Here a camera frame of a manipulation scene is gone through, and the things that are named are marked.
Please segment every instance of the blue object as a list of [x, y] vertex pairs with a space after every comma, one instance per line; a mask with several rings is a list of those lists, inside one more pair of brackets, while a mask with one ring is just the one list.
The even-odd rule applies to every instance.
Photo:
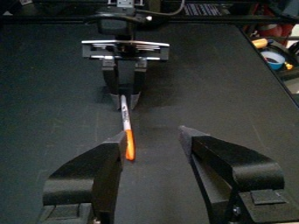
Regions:
[[286, 58], [276, 52], [262, 52], [262, 55], [274, 70], [278, 70], [286, 63]]

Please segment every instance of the black surface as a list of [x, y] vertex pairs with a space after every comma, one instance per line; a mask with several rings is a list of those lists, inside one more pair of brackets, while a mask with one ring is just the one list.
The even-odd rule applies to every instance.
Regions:
[[[123, 127], [100, 63], [80, 57], [95, 26], [7, 26], [1, 32], [1, 223], [33, 223], [51, 173]], [[125, 162], [116, 224], [208, 223], [179, 143], [179, 125], [271, 157], [299, 201], [299, 112], [235, 26], [172, 24], [137, 33], [171, 44], [149, 63], [131, 113], [136, 161]]]

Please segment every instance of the black table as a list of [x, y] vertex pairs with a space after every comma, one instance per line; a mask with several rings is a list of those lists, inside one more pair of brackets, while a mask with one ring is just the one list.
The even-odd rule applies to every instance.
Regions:
[[[35, 223], [48, 176], [123, 128], [100, 62], [80, 56], [81, 40], [109, 38], [84, 25], [1, 31], [1, 223]], [[131, 113], [136, 161], [121, 174], [116, 224], [208, 223], [179, 125], [276, 160], [299, 201], [298, 107], [239, 29], [168, 24], [137, 39], [169, 43], [171, 57], [149, 63]]]

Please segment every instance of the orange pen tip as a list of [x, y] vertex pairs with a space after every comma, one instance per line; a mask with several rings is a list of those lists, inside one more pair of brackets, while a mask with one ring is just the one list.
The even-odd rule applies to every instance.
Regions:
[[131, 129], [125, 130], [125, 137], [127, 137], [125, 159], [135, 160], [136, 159], [136, 147], [135, 147], [133, 132]]

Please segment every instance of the orange pen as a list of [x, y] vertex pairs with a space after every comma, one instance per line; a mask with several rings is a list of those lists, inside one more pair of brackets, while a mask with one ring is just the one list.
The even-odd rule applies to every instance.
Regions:
[[131, 129], [129, 114], [127, 109], [127, 98], [124, 95], [121, 95], [120, 97], [120, 102], [121, 102], [123, 124], [124, 124], [125, 138], [127, 138], [125, 159], [135, 160], [136, 158], [135, 138], [133, 138], [133, 132]]

